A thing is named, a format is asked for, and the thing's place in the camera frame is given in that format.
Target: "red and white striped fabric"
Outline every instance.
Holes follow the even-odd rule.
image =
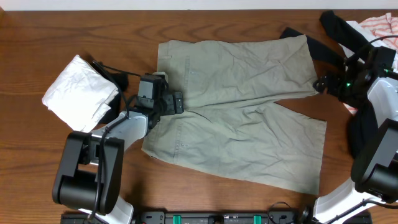
[[[392,17],[390,12],[381,17],[366,19],[360,23],[360,26],[376,37],[398,35],[398,17]],[[383,42],[390,48],[398,50],[398,38],[384,39]]]

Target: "wooden tabletop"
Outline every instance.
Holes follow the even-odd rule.
[[[387,11],[335,11],[362,21]],[[278,39],[286,27],[327,44],[322,11],[79,11],[5,12],[0,22],[0,223],[59,223],[67,210],[52,201],[58,163],[71,129],[41,99],[76,55],[135,73],[156,71],[158,43]],[[316,62],[318,74],[325,71]],[[127,94],[138,91],[130,77]],[[328,121],[320,194],[342,184],[351,170],[346,124],[351,115],[336,98],[284,100],[284,106]],[[124,155],[120,194],[135,209],[169,211],[266,210],[285,201],[302,207],[314,195],[231,180],[150,158],[133,144]],[[372,208],[374,223],[394,223],[398,213]]]

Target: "striped cloth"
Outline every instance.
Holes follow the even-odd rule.
[[[398,35],[398,17],[392,17],[390,12],[381,17],[366,19],[360,23],[360,26],[376,37]],[[390,48],[398,50],[398,38],[387,38],[383,42]]]

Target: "green strip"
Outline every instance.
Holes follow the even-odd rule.
[[[181,216],[180,215],[174,215],[173,216],[173,224],[181,224]]]
[[[254,219],[254,224],[261,224],[261,216],[260,215],[255,215],[253,217]]]

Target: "white background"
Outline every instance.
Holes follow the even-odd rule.
[[[0,0],[20,10],[398,9],[398,0]]]

